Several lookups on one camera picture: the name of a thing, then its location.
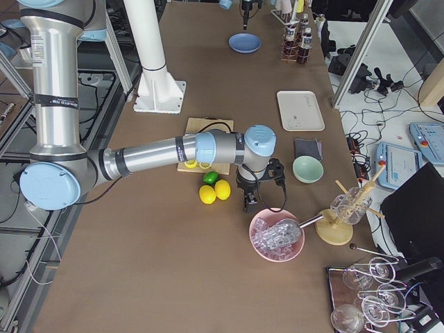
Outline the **blue plate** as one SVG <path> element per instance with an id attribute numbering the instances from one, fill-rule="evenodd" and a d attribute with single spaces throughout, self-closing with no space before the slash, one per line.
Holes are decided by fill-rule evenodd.
<path id="1" fill-rule="evenodd" d="M 237 33 L 229 37 L 230 48 L 237 53 L 254 53 L 262 45 L 262 41 L 251 33 Z"/>

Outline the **pink bowl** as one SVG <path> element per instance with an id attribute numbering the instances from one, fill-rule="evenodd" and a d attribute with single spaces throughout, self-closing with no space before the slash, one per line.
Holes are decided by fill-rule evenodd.
<path id="1" fill-rule="evenodd" d="M 305 243 L 305 234 L 302 230 L 301 238 L 299 238 L 294 244 L 273 250 L 270 250 L 265 246 L 265 243 L 262 240 L 263 231 L 274 226 L 283 219 L 293 219 L 298 222 L 297 218 L 286 210 L 272 212 L 268 209 L 258 212 L 250 222 L 249 237 L 253 248 L 264 259 L 272 262 L 287 262 L 296 258 L 302 251 Z"/>

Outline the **yellow lemon upper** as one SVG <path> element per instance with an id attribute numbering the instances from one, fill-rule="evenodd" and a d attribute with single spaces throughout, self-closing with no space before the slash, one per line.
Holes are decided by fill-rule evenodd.
<path id="1" fill-rule="evenodd" d="M 231 195 L 231 186 L 227 180 L 220 179 L 214 185 L 216 197 L 220 200 L 227 200 Z"/>

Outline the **yellow lemon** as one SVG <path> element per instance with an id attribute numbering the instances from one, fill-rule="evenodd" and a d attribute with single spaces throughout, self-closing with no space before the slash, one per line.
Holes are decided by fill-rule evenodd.
<path id="1" fill-rule="evenodd" d="M 227 180 L 220 179 L 214 185 L 216 197 L 220 200 L 227 200 L 231 195 L 231 186 Z"/>
<path id="2" fill-rule="evenodd" d="M 216 200 L 216 192 L 213 187 L 203 185 L 198 191 L 199 198 L 202 203 L 211 205 Z"/>

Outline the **metal ice scoop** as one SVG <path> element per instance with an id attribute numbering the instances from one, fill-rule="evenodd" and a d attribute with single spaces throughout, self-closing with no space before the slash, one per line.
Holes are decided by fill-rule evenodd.
<path id="1" fill-rule="evenodd" d="M 322 214 L 318 214 L 303 223 L 298 223 L 293 219 L 283 219 L 263 231 L 262 240 L 270 250 L 294 244 L 301 238 L 303 228 L 321 220 L 322 217 Z"/>

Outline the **yellow lemon lower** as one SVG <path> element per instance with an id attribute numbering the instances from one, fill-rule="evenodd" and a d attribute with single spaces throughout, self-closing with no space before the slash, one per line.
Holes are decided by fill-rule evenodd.
<path id="1" fill-rule="evenodd" d="M 213 187 L 203 185 L 198 191 L 199 198 L 202 203 L 211 205 L 216 200 L 216 192 Z"/>

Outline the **lemon slice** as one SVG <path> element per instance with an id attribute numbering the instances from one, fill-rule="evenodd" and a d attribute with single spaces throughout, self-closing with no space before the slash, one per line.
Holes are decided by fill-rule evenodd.
<path id="1" fill-rule="evenodd" d="M 198 163 L 195 160 L 188 160 L 188 161 L 184 162 L 184 165 L 188 169 L 193 169 L 193 168 L 197 167 Z"/>
<path id="2" fill-rule="evenodd" d="M 204 163 L 204 162 L 199 162 L 198 165 L 202 170 L 210 169 L 212 166 L 211 163 Z"/>

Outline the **bottle top in rack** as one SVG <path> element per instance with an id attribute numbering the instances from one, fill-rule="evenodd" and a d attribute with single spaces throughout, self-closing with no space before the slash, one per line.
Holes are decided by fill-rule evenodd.
<path id="1" fill-rule="evenodd" d="M 308 18 L 308 14 L 307 13 L 304 13 L 303 15 L 302 15 L 302 18 L 301 18 L 301 20 L 300 20 L 300 23 L 299 23 L 299 34 L 303 34 L 304 32 L 305 32 L 305 29 L 309 26 L 309 18 Z"/>

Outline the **green bowl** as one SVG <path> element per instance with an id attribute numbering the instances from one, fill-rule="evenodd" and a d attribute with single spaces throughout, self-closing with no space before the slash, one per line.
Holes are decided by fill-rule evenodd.
<path id="1" fill-rule="evenodd" d="M 311 156 L 297 157 L 292 164 L 293 174 L 297 180 L 311 184 L 323 177 L 323 165 L 316 158 Z"/>

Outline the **grey folded cloth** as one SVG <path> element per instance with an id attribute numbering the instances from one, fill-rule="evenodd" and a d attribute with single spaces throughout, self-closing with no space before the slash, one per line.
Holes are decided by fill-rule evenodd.
<path id="1" fill-rule="evenodd" d="M 315 158 L 318 161 L 323 159 L 322 157 L 322 143 L 317 139 L 301 139 L 296 138 L 293 141 L 295 158 L 301 156 L 309 156 Z"/>

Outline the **bottle lower right rack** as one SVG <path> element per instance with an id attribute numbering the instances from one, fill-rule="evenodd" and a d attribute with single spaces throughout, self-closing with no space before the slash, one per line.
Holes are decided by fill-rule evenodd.
<path id="1" fill-rule="evenodd" d="M 298 57 L 297 57 L 297 63 L 303 65 L 307 62 L 309 57 L 309 51 L 311 49 L 311 29 L 306 28 L 304 33 L 302 34 L 301 43 L 298 49 Z"/>

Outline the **wooden cup stand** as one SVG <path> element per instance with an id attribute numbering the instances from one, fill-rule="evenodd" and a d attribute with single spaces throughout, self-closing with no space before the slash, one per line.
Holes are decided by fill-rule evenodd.
<path id="1" fill-rule="evenodd" d="M 370 192 L 376 186 L 376 179 L 383 172 L 384 169 L 385 165 L 382 165 L 378 169 L 376 174 L 369 181 L 367 181 L 363 187 L 359 187 L 363 189 L 359 200 L 361 200 L 362 197 L 364 197 L 365 195 L 370 195 Z M 343 194 L 346 194 L 348 192 L 349 189 L 346 189 L 339 180 L 336 180 L 335 183 L 343 191 Z M 371 209 L 370 206 L 366 210 L 366 212 L 371 212 L 376 216 L 384 217 L 382 213 Z M 351 240 L 353 236 L 353 225 L 344 223 L 331 208 L 321 211 L 321 214 L 323 215 L 323 217 L 321 220 L 315 223 L 315 229 L 319 237 L 323 241 L 335 246 L 341 246 Z"/>

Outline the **glass mug on stand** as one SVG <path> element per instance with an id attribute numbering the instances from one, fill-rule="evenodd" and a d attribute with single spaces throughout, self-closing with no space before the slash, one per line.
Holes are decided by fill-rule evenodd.
<path id="1" fill-rule="evenodd" d="M 369 195 L 365 195 L 359 200 L 362 192 L 362 188 L 353 187 L 346 194 L 338 195 L 330 205 L 330 208 L 344 223 L 357 224 L 366 214 L 366 210 L 373 200 Z"/>

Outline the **blue teach pendant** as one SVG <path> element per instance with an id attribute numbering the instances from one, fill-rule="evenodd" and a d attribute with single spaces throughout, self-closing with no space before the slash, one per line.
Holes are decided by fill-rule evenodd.
<path id="1" fill-rule="evenodd" d="M 443 165 L 443 124 L 413 122 L 409 131 L 424 157 L 432 164 Z"/>
<path id="2" fill-rule="evenodd" d="M 422 166 L 422 153 L 416 149 L 380 142 L 375 152 L 375 163 L 385 169 L 378 176 L 378 184 L 389 189 L 398 189 Z"/>

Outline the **blue teach pendant far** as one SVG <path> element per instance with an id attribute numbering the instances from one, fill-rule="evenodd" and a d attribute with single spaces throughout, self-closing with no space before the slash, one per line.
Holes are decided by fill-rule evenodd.
<path id="1" fill-rule="evenodd" d="M 413 122 L 409 131 L 424 157 L 432 164 L 443 165 L 443 124 Z"/>

